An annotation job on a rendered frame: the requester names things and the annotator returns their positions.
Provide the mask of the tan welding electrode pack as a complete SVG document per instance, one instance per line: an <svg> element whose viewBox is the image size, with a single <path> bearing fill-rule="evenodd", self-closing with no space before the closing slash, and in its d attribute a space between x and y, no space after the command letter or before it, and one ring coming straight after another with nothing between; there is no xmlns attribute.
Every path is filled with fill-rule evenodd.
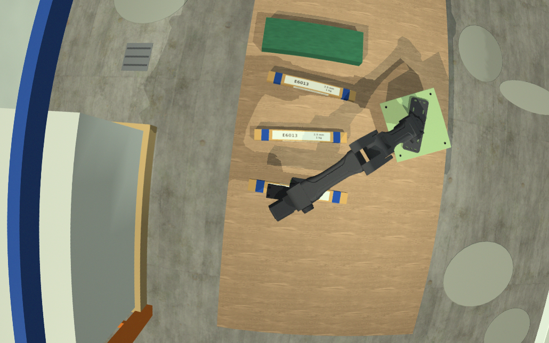
<svg viewBox="0 0 549 343"><path fill-rule="evenodd" d="M267 193L268 184L282 185L282 186L289 187L289 184L269 182L269 181L250 178L248 183L248 191ZM320 199L318 199L318 201L346 204L347 198L348 198L347 192L327 190L323 194L323 196L321 196Z"/></svg>
<svg viewBox="0 0 549 343"><path fill-rule="evenodd" d="M269 71L267 82L319 93L350 102L354 102L356 98L356 92L346 88L273 71Z"/></svg>
<svg viewBox="0 0 549 343"><path fill-rule="evenodd" d="M254 129L254 140L347 143L347 133L311 130Z"/></svg>

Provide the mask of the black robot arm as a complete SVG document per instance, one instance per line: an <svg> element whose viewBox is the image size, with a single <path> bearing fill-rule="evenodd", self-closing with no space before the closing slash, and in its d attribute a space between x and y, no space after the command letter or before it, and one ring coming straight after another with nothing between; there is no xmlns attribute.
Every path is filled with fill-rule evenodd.
<svg viewBox="0 0 549 343"><path fill-rule="evenodd" d="M361 172L369 175L390 161L393 158L390 154L400 143L403 143L404 150L419 153L428 106L428 101L412 97L409 115L401 119L393 130L380 133L374 130L354 141L349 145L351 150L324 172L308 177L302 182L290 183L289 187L268 184L266 198L278 199L269 205L274 218L280 221L295 210L302 210L306 214L314 208L312 203L340 181ZM361 154L361 149L367 155L368 162Z"/></svg>

